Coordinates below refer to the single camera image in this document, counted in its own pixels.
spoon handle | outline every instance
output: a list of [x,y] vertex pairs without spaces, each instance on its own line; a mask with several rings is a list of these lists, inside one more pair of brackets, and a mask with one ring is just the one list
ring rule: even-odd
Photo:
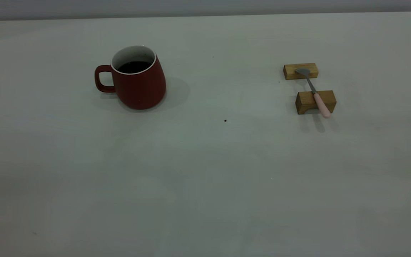
[[329,112],[328,108],[324,104],[324,102],[321,99],[320,95],[318,93],[315,93],[315,94],[313,94],[313,98],[315,98],[316,105],[318,106],[318,109],[320,109],[321,115],[325,119],[329,119],[331,117],[331,113]]

dark liquid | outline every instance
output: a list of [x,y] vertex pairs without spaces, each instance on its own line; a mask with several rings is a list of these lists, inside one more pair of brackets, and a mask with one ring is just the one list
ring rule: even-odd
[[148,69],[150,65],[152,64],[147,62],[130,62],[121,65],[117,70],[122,73],[137,73]]

spoon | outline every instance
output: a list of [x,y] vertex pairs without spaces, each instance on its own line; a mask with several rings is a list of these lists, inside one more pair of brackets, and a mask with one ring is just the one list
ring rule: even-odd
[[312,83],[310,82],[309,74],[310,70],[301,68],[296,70],[297,73],[304,75],[307,78],[307,82],[309,83],[310,89],[312,89],[313,93],[313,98],[315,98],[316,105],[318,106],[318,109],[320,109],[321,115],[325,119],[329,119],[331,117],[331,113],[329,112],[328,108],[324,104],[323,100],[320,97],[320,94],[318,94],[318,91],[313,87]]

white table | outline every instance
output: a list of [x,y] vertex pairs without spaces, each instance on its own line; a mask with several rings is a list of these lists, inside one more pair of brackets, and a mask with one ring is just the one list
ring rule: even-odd
[[[156,109],[95,87],[133,44]],[[411,12],[0,21],[0,256],[411,256]]]

